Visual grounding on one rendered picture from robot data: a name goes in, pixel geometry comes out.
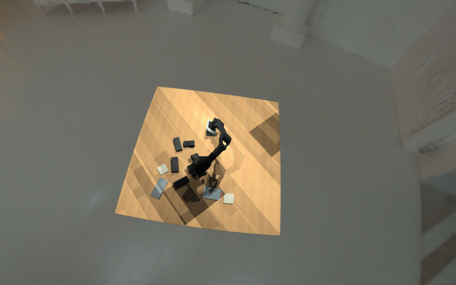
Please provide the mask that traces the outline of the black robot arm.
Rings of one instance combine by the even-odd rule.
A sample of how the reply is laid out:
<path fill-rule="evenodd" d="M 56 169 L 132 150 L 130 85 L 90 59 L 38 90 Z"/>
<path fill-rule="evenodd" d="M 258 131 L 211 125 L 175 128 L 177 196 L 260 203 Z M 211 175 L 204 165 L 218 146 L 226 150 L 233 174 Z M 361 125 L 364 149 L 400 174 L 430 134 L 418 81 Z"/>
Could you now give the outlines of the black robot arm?
<path fill-rule="evenodd" d="M 189 170 L 189 174 L 192 175 L 193 177 L 196 177 L 198 172 L 201 171 L 202 173 L 205 170 L 208 170 L 209 167 L 211 166 L 211 163 L 223 152 L 226 150 L 227 146 L 230 145 L 231 137 L 226 133 L 226 130 L 224 129 L 224 124 L 223 122 L 218 118 L 214 118 L 213 121 L 209 121 L 208 127 L 212 130 L 217 128 L 220 131 L 220 137 L 219 137 L 219 145 L 218 147 L 206 158 L 200 158 L 195 163 L 192 163 L 187 166 Z M 226 145 L 223 144 L 223 141 L 226 143 Z"/>

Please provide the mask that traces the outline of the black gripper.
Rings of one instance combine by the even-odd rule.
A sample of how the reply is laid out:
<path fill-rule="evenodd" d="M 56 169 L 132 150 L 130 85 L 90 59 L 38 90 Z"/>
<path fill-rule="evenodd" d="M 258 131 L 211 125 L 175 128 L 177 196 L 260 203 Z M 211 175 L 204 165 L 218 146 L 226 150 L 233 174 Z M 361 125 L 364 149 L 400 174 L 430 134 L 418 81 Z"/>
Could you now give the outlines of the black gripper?
<path fill-rule="evenodd" d="M 191 155 L 191 159 L 196 160 L 196 162 L 199 160 L 198 158 L 199 158 L 198 153 Z M 196 164 L 196 162 L 194 162 L 194 163 Z M 201 171 L 199 171 L 198 175 L 199 175 L 199 177 L 205 176 L 206 171 L 204 171 L 203 173 Z"/>

